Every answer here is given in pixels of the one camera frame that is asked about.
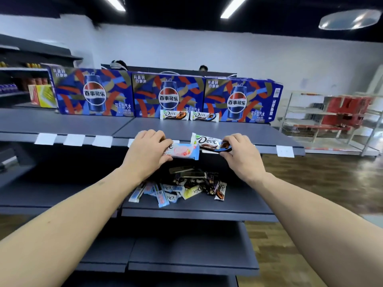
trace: round ceiling light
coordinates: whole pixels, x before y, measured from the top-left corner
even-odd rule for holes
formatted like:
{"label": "round ceiling light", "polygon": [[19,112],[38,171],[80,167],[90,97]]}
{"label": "round ceiling light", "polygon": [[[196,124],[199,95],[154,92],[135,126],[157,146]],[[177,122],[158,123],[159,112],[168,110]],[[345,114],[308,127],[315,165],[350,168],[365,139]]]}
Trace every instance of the round ceiling light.
{"label": "round ceiling light", "polygon": [[378,23],[379,10],[361,9],[342,11],[324,16],[319,22],[323,30],[350,30],[363,28]]}

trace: pepsi box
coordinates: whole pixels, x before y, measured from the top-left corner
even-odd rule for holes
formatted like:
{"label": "pepsi box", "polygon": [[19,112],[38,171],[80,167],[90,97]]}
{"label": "pepsi box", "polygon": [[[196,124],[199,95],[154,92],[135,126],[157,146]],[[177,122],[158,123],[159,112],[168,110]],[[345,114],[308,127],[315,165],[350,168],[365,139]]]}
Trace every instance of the pepsi box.
{"label": "pepsi box", "polygon": [[136,117],[159,118],[160,110],[202,111],[205,78],[132,73]]}
{"label": "pepsi box", "polygon": [[252,78],[206,78],[203,111],[221,122],[269,123],[275,119],[283,85]]}
{"label": "pepsi box", "polygon": [[133,117],[131,73],[49,66],[61,114]]}

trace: forearm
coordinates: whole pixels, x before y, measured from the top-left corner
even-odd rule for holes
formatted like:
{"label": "forearm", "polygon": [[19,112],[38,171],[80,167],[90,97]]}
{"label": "forearm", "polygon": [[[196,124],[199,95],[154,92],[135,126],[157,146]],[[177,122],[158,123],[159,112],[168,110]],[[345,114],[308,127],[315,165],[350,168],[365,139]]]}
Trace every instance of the forearm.
{"label": "forearm", "polygon": [[381,228],[270,173],[251,186],[328,287],[381,286]]}
{"label": "forearm", "polygon": [[138,180],[118,168],[2,240],[2,285],[61,286]]}

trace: left hand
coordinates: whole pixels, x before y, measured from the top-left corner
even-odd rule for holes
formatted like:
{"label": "left hand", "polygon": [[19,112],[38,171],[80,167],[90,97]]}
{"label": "left hand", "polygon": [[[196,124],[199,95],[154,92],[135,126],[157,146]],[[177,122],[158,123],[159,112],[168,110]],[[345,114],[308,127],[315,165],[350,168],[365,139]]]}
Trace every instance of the left hand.
{"label": "left hand", "polygon": [[173,144],[172,139],[166,139],[163,131],[139,132],[120,166],[124,172],[129,172],[134,178],[144,181],[166,161],[172,161],[165,150]]}

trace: black ceiling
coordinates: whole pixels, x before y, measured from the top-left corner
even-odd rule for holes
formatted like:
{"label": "black ceiling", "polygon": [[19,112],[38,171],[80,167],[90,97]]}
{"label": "black ceiling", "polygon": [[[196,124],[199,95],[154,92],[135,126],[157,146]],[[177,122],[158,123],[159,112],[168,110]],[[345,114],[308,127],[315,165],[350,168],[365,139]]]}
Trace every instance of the black ceiling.
{"label": "black ceiling", "polygon": [[228,20],[221,20],[220,16],[231,0],[121,0],[126,14],[118,13],[105,0],[47,1],[59,13],[86,14],[95,25],[113,23],[383,42],[383,18],[378,24],[356,30],[318,29],[324,15],[349,9],[383,10],[383,0],[247,0]]}

